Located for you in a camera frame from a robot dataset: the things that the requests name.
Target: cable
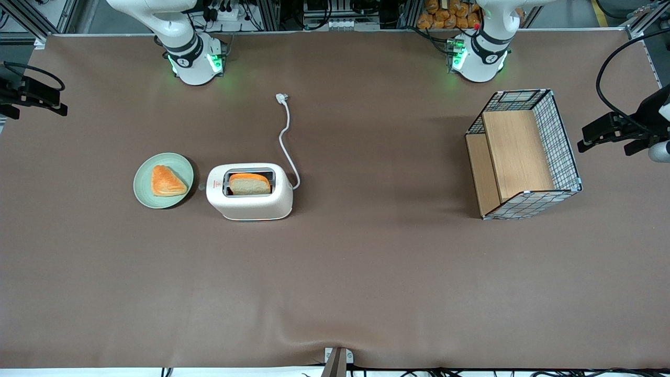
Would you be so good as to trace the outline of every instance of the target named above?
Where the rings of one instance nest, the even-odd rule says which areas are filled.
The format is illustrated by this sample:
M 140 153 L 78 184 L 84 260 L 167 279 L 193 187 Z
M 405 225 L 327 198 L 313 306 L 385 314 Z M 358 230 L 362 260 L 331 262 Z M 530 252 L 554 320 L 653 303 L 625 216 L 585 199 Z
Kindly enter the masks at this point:
M 659 31 L 657 31 L 657 32 L 653 32 L 653 33 L 648 34 L 648 35 L 645 35 L 645 36 L 641 36 L 641 37 L 633 38 L 633 39 L 629 40 L 628 42 L 624 43 L 623 45 L 621 45 L 621 47 L 617 48 L 613 53 L 611 53 L 611 54 L 607 57 L 607 59 L 605 59 L 605 62 L 602 63 L 602 66 L 600 67 L 600 71 L 598 71 L 598 77 L 596 78 L 596 92 L 598 93 L 598 97 L 600 98 L 600 100 L 601 100 L 605 105 L 607 105 L 607 107 L 609 107 L 611 110 L 613 110 L 613 111 L 616 112 L 617 114 L 621 115 L 622 118 L 624 118 L 624 119 L 627 120 L 628 122 L 630 122 L 630 123 L 636 125 L 637 127 L 639 127 L 639 128 L 640 128 L 641 130 L 643 130 L 644 132 L 650 134 L 650 136 L 655 136 L 655 135 L 653 134 L 653 132 L 652 132 L 649 128 L 647 128 L 645 125 L 642 125 L 642 124 L 638 123 L 638 122 L 635 121 L 633 118 L 631 118 L 630 116 L 628 116 L 628 114 L 625 114 L 623 111 L 617 109 L 617 108 L 616 108 L 610 101 L 608 101 L 607 98 L 605 98 L 605 95 L 602 94 L 602 90 L 600 89 L 600 81 L 602 80 L 602 74 L 605 73 L 605 68 L 607 68 L 607 65 L 610 64 L 610 61 L 612 61 L 612 59 L 613 59 L 619 52 L 621 52 L 622 50 L 624 50 L 626 47 L 630 46 L 631 44 L 634 44 L 634 43 L 636 43 L 636 42 L 640 42 L 641 40 L 645 40 L 645 39 L 647 39 L 647 38 L 651 38 L 651 37 L 654 37 L 654 36 L 658 36 L 659 34 L 663 34 L 663 33 L 667 33 L 667 32 L 670 32 L 670 29 L 659 30 Z
M 2 23 L 2 25 L 0 25 L 0 29 L 4 28 L 5 25 L 7 25 L 7 22 L 8 22 L 8 21 L 9 21 L 9 15 L 6 14 L 5 11 L 2 11 L 2 13 L 0 13 L 0 22 Z
M 465 30 L 459 28 L 458 26 L 456 26 L 456 29 L 459 29 L 463 34 L 467 35 L 470 38 L 474 38 L 474 37 L 477 36 L 477 32 L 474 32 L 474 34 L 470 35 L 470 34 L 466 33 Z
M 433 38 L 433 37 L 428 33 L 428 30 L 426 30 L 425 33 L 428 35 L 428 37 L 429 37 L 429 39 L 430 39 L 430 43 L 433 44 L 433 47 L 434 47 L 437 51 L 440 51 L 442 54 L 445 54 L 446 56 L 451 55 L 449 52 L 447 52 L 446 50 L 444 50 L 443 48 L 441 48 L 440 46 L 438 46 L 438 43 L 435 41 L 435 38 Z
M 295 179 L 297 180 L 297 183 L 295 184 L 295 186 L 293 186 L 293 190 L 295 190 L 300 186 L 300 174 L 297 173 L 295 164 L 293 163 L 291 156 L 289 156 L 289 152 L 286 150 L 286 147 L 284 146 L 284 141 L 281 139 L 281 137 L 284 136 L 284 133 L 288 131 L 289 126 L 291 125 L 291 112 L 289 111 L 289 105 L 286 103 L 286 100 L 289 98 L 289 96 L 286 94 L 279 93 L 276 95 L 276 98 L 277 102 L 279 102 L 280 105 L 284 105 L 284 107 L 286 108 L 286 127 L 284 127 L 284 129 L 281 130 L 281 132 L 279 133 L 279 145 L 281 146 L 281 150 L 284 151 L 286 159 L 289 160 L 289 164 L 291 164 L 291 168 L 295 173 Z
M 435 42 L 444 42 L 444 43 L 447 42 L 446 39 L 442 39 L 442 38 L 437 38 L 437 37 L 433 37 L 433 36 L 431 36 L 430 34 L 428 34 L 428 31 L 427 31 L 427 30 L 426 30 L 426 33 L 424 33 L 424 32 L 421 31 L 421 29 L 419 29 L 419 28 L 415 28 L 415 27 L 413 27 L 413 26 L 409 26 L 409 25 L 407 25 L 407 26 L 401 26 L 400 28 L 401 28 L 401 29 L 409 29 L 409 30 L 413 30 L 414 32 L 416 32 L 417 34 L 419 34 L 420 36 L 424 37 L 424 38 L 427 39 L 427 40 L 434 40 Z
M 333 14 L 333 7 L 332 7 L 332 4 L 330 3 L 331 0 L 324 0 L 326 2 L 326 6 L 324 8 L 324 18 L 323 18 L 323 20 L 321 20 L 321 22 L 317 26 L 314 26 L 314 27 L 309 26 L 309 25 L 305 25 L 304 23 L 302 23 L 302 21 L 300 21 L 297 16 L 300 13 L 302 13 L 304 15 L 305 12 L 304 11 L 296 12 L 296 9 L 300 10 L 297 5 L 299 5 L 302 1 L 303 0 L 293 0 L 293 20 L 295 21 L 295 23 L 297 23 L 297 25 L 302 30 L 316 30 L 316 29 L 322 28 L 323 26 L 325 26 L 328 23 L 328 21 L 330 21 L 330 17 Z
M 430 33 L 428 32 L 428 30 L 426 30 L 425 33 L 424 33 L 424 32 L 422 32 L 420 29 L 417 29 L 417 28 L 415 28 L 415 27 L 413 27 L 413 26 L 408 26 L 408 25 L 407 25 L 407 26 L 403 26 L 403 27 L 401 27 L 401 29 L 409 29 L 409 30 L 413 30 L 414 32 L 416 32 L 416 33 L 419 34 L 420 36 L 422 36 L 422 37 L 424 37 L 425 39 L 429 40 L 429 41 L 433 44 L 433 47 L 435 47 L 435 49 L 436 49 L 437 51 L 440 51 L 442 54 L 445 54 L 446 56 L 452 56 L 452 55 L 454 55 L 452 52 L 448 52 L 448 51 L 444 50 L 443 48 L 441 48 L 441 47 L 438 45 L 438 42 L 439 42 L 439 43 L 446 43 L 446 42 L 447 42 L 447 39 L 442 39 L 442 38 L 433 37 L 433 36 L 430 35 Z
M 609 18 L 614 18 L 614 19 L 628 19 L 628 17 L 625 16 L 625 15 L 624 15 L 624 16 L 613 15 L 613 14 L 611 14 L 610 12 L 608 12 L 607 10 L 605 10 L 605 8 L 602 7 L 602 4 L 600 4 L 600 0 L 596 0 L 596 5 L 598 6 L 598 8 L 600 8 L 600 10 L 602 11 L 602 13 L 603 13 L 604 15 L 606 15 L 607 17 L 609 17 Z
M 247 3 L 247 0 L 240 1 L 240 4 L 242 5 L 242 8 L 244 8 L 245 13 L 249 16 L 249 21 L 251 22 L 251 25 L 253 25 L 256 30 L 259 32 L 263 31 L 263 28 L 261 28 L 260 24 L 258 21 L 256 21 L 256 17 L 253 16 L 253 12 L 251 11 L 251 7 L 249 6 L 249 3 Z
M 233 42 L 235 42 L 235 33 L 233 33 L 232 37 L 230 37 L 230 43 L 228 44 L 228 48 L 226 48 L 226 54 L 224 56 L 230 55 L 230 52 L 232 51 Z
M 56 89 L 59 92 L 62 92 L 62 91 L 65 90 L 65 83 L 63 83 L 63 80 L 58 78 L 55 74 L 53 74 L 51 72 L 48 72 L 48 71 L 45 71 L 41 68 L 29 66 L 28 64 L 14 63 L 14 62 L 2 62 L 2 64 L 0 64 L 0 66 L 4 66 L 9 72 L 12 72 L 13 74 L 16 74 L 19 77 L 22 77 L 23 75 L 19 71 L 17 71 L 16 69 L 14 69 L 12 67 L 30 69 L 30 70 L 34 70 L 35 72 L 45 74 L 45 75 L 51 77 L 52 79 L 56 80 L 56 82 L 60 85 L 60 88 L 53 88 L 53 89 Z

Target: green plate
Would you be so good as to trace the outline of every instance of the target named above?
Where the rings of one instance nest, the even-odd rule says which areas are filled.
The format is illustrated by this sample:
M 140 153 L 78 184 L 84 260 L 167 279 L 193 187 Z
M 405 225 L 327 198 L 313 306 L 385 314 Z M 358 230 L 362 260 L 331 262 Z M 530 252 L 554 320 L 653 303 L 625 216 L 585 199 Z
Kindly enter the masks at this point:
M 186 194 L 176 197 L 157 197 L 151 191 L 151 172 L 156 165 L 165 165 L 188 187 Z M 181 154 L 161 153 L 144 161 L 137 169 L 133 181 L 133 191 L 137 200 L 149 208 L 160 209 L 176 205 L 188 195 L 193 185 L 193 166 Z

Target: toaster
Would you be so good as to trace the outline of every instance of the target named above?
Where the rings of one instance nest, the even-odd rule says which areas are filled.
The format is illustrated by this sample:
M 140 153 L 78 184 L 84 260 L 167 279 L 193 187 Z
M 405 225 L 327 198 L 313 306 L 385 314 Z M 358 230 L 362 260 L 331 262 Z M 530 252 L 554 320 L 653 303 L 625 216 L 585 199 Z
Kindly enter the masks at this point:
M 270 193 L 234 195 L 230 176 L 260 174 L 270 182 Z M 293 188 L 279 165 L 266 163 L 226 164 L 213 168 L 207 177 L 207 200 L 223 217 L 235 221 L 278 220 L 293 209 Z

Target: metal wire mesh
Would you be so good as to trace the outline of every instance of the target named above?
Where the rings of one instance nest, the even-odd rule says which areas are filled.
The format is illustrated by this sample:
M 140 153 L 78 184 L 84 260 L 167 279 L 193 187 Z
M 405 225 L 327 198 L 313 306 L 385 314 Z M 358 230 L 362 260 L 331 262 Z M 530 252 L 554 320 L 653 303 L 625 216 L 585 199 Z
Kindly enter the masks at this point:
M 533 113 L 542 139 L 542 146 L 547 154 L 554 186 L 561 190 L 577 188 L 581 190 L 581 180 L 577 173 L 570 141 L 565 134 L 553 93 L 542 98 L 533 107 Z
M 550 208 L 572 195 L 577 191 L 525 191 L 509 199 L 500 207 L 491 211 L 485 220 L 489 219 L 526 219 Z
M 496 92 L 484 107 L 477 119 L 470 126 L 467 133 L 484 133 L 484 121 L 482 114 L 486 111 L 514 111 L 530 110 L 538 100 L 548 92 L 549 89 L 537 89 L 530 91 L 504 91 Z
M 570 141 L 558 113 L 553 93 L 549 89 L 526 91 L 501 91 L 488 101 L 486 111 L 532 110 L 539 130 L 542 146 L 555 190 L 524 191 L 504 202 L 483 218 L 525 219 L 560 203 L 582 190 L 582 180 L 575 165 Z M 482 113 L 467 133 L 484 133 Z

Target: wooden panel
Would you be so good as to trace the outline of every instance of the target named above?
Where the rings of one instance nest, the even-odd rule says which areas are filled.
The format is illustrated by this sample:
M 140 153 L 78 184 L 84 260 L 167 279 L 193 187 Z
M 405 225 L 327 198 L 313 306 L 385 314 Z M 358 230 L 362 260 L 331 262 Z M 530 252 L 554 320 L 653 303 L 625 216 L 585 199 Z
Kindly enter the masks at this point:
M 500 205 L 498 185 L 493 174 L 491 153 L 488 151 L 488 142 L 483 133 L 465 135 L 470 155 L 470 166 L 474 178 L 474 189 L 477 192 L 479 213 L 484 216 Z
M 521 191 L 553 190 L 533 112 L 487 111 L 482 117 L 500 201 Z

